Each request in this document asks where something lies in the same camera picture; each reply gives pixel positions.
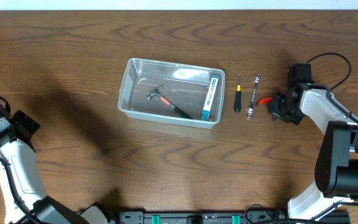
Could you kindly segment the orange handled pliers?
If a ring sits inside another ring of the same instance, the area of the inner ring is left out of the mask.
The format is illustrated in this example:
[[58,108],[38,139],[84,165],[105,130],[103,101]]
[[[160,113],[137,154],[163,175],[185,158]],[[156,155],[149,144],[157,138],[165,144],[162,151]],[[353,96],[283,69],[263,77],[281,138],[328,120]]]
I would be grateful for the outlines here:
[[266,97],[266,98],[262,98],[260,99],[258,102],[256,102],[256,107],[260,106],[260,105],[263,105],[263,104],[269,104],[271,103],[273,100],[272,97]]

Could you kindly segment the silver wrench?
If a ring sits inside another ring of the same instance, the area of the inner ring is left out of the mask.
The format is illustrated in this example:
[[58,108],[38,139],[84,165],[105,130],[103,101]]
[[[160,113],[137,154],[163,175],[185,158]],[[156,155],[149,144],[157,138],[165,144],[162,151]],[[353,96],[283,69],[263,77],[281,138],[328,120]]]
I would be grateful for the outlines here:
[[249,103],[249,107],[247,110],[247,119],[252,119],[253,114],[254,114],[254,105],[255,105],[255,98],[256,98],[256,93],[257,93],[257,87],[260,81],[260,74],[256,73],[255,74],[255,79],[254,79],[254,85],[252,88],[252,94],[251,94],[251,98],[250,98],[250,103]]

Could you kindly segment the black yellow screwdriver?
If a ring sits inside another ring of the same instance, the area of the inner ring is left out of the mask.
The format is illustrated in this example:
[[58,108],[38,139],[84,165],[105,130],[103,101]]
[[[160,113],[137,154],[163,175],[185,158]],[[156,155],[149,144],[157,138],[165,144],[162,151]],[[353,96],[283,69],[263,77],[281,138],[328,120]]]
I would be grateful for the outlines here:
[[238,83],[236,88],[236,95],[235,95],[235,101],[234,101],[234,112],[239,113],[242,109],[241,104],[241,73],[238,74]]

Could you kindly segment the blue white cardboard box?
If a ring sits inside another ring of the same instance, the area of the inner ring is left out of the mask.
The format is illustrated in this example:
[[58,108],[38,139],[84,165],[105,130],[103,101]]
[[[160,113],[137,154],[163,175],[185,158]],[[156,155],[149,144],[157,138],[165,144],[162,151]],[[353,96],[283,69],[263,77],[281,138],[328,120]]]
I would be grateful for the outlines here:
[[207,121],[209,118],[209,114],[210,114],[211,107],[213,104],[214,95],[216,92],[216,86],[217,86],[218,82],[219,82],[219,77],[216,75],[213,75],[211,78],[210,84],[209,84],[206,99],[204,101],[204,106],[203,106],[203,110],[202,110],[202,114],[201,114],[202,121]]

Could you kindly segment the clear plastic container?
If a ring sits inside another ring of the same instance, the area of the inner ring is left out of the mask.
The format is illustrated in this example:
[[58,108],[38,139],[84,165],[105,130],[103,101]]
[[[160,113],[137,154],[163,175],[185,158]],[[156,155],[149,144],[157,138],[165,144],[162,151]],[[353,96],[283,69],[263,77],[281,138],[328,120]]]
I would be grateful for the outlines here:
[[[204,101],[213,75],[219,77],[207,121],[201,120]],[[185,119],[156,96],[147,95],[159,86],[159,92],[193,119]],[[142,58],[128,61],[119,91],[118,108],[128,117],[159,123],[212,129],[221,119],[224,104],[225,73],[217,68]]]

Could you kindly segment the small hammer black orange handle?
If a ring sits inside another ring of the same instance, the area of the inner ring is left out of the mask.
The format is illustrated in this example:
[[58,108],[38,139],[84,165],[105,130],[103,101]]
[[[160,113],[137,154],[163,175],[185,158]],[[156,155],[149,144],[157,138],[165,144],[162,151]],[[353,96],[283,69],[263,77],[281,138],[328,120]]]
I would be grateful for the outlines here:
[[147,99],[151,100],[152,98],[154,98],[155,96],[157,98],[159,98],[159,100],[161,100],[163,103],[165,103],[166,105],[168,105],[169,107],[171,107],[171,109],[176,112],[178,115],[180,115],[182,118],[185,119],[193,119],[188,113],[186,113],[185,111],[183,111],[181,108],[179,108],[178,106],[176,106],[175,104],[173,104],[171,101],[169,101],[168,99],[166,99],[160,92],[159,90],[162,90],[163,86],[159,86],[156,89],[152,90],[148,95],[147,95]]

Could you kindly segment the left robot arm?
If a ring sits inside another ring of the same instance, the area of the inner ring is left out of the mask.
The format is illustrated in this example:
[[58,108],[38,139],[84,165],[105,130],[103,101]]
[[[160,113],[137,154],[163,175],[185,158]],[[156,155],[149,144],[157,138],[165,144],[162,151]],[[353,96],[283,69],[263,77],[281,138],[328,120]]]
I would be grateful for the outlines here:
[[99,203],[75,212],[48,195],[36,166],[32,135],[40,125],[23,111],[11,113],[0,96],[0,186],[6,223],[112,223]]

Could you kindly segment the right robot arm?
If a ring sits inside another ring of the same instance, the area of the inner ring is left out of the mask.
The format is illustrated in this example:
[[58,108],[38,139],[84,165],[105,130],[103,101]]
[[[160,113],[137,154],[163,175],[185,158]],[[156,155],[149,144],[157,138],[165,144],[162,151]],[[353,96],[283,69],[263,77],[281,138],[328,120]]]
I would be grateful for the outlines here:
[[314,84],[311,65],[297,63],[288,68],[287,92],[273,97],[268,112],[295,125],[307,116],[324,136],[314,182],[288,201],[288,216],[318,221],[341,205],[358,206],[358,117],[328,87]]

